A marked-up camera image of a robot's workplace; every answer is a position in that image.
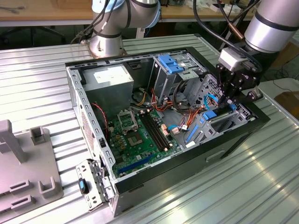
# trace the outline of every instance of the ram slot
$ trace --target ram slot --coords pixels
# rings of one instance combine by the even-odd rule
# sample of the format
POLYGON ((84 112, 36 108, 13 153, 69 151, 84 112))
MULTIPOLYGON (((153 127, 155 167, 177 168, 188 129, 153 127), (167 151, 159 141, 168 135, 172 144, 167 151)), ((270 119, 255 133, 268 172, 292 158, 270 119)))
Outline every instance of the ram slot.
POLYGON ((159 151, 164 151, 165 148, 168 149, 169 144, 160 132, 159 128, 156 126, 152 117, 149 114, 145 114, 140 117, 140 120, 144 124, 152 139, 154 140, 159 151))

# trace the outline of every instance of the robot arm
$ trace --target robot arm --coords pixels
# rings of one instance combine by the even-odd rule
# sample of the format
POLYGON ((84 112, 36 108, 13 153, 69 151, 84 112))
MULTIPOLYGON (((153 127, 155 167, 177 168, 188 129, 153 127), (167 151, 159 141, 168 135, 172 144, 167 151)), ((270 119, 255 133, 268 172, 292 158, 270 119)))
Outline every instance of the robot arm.
MULTIPOLYGON (((104 7, 105 1, 93 0, 93 17, 96 18, 104 7)), ((97 57, 123 54, 121 31, 150 28, 159 21, 160 13, 158 0, 110 0, 102 21, 93 29, 89 42, 91 52, 97 57)))
POLYGON ((247 57, 228 47, 221 51, 218 85, 222 90, 219 104, 255 101, 261 97, 258 89, 243 96, 241 91, 255 88, 279 52, 284 49, 299 29, 299 5, 297 0, 263 0, 250 22, 245 41, 236 44, 253 56, 263 66, 254 72, 254 65, 247 57))

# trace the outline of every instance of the open computer tower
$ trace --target open computer tower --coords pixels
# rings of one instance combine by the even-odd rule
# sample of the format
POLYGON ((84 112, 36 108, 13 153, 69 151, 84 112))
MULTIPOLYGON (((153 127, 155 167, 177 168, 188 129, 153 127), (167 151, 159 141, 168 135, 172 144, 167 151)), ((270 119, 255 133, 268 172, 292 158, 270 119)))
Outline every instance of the open computer tower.
POLYGON ((194 48, 66 64, 90 151, 87 207, 121 214, 230 155, 269 118, 253 103, 218 108, 216 69, 194 48))

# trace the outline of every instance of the slotted aluminum table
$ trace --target slotted aluminum table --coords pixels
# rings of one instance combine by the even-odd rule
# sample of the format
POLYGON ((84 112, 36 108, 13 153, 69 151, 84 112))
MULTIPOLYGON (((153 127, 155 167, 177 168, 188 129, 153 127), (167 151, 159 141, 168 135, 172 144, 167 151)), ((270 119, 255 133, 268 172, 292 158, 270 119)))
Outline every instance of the slotted aluminum table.
MULTIPOLYGON (((194 35, 125 40, 124 45, 129 54, 192 46, 217 64, 218 52, 194 35)), ((10 119, 15 133, 34 126, 50 130, 64 189, 63 198, 8 223, 298 223, 298 123, 265 98, 256 105, 271 121, 231 156, 117 218, 107 204, 88 213, 75 166, 89 153, 71 106, 64 63, 90 58, 79 44, 0 51, 0 120, 10 119)))

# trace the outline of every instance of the gray plastic stand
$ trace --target gray plastic stand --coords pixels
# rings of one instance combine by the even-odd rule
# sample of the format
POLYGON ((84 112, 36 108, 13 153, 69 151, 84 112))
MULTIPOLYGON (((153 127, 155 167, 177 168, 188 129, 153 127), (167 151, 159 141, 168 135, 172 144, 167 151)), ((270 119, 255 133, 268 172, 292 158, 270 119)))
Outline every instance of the gray plastic stand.
POLYGON ((0 121, 0 223, 62 196, 49 131, 14 136, 11 122, 0 121))

